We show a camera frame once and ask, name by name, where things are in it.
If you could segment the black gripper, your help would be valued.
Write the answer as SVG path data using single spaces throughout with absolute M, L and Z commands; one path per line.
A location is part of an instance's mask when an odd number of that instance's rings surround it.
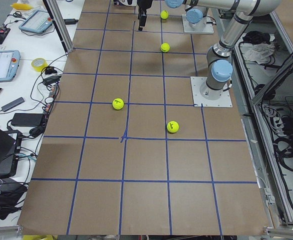
M 137 6 L 138 9 L 138 20 L 139 20 L 139 26 L 138 31 L 142 31 L 143 27 L 146 24 L 147 20 L 147 11 L 145 9 L 149 9 L 152 6 L 153 0 L 137 0 Z

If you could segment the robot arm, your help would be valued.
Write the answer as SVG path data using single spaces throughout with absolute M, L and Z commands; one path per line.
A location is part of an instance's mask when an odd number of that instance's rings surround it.
M 208 8 L 203 6 L 185 6 L 186 20 L 190 26 L 195 26 L 202 19 L 206 18 Z
M 181 5 L 191 7 L 235 10 L 228 28 L 207 52 L 208 76 L 206 82 L 200 87 L 200 94 L 208 100 L 217 100 L 223 92 L 225 83 L 231 78 L 233 67 L 228 61 L 231 52 L 244 33 L 253 17 L 264 16 L 275 10 L 281 3 L 280 0 L 167 0 L 170 8 Z

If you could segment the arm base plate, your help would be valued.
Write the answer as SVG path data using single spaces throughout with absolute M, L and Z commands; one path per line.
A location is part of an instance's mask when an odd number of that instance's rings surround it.
M 200 34 L 200 35 L 212 35 L 214 34 L 213 24 L 209 21 L 211 20 L 210 17 L 204 17 L 200 22 L 196 24 L 191 24 L 186 15 L 182 15 L 183 21 L 183 30 L 186 34 Z
M 212 90 L 206 84 L 207 77 L 192 76 L 191 89 L 193 96 L 193 105 L 195 107 L 208 107 L 208 108 L 231 108 L 232 101 L 227 84 L 223 89 Z

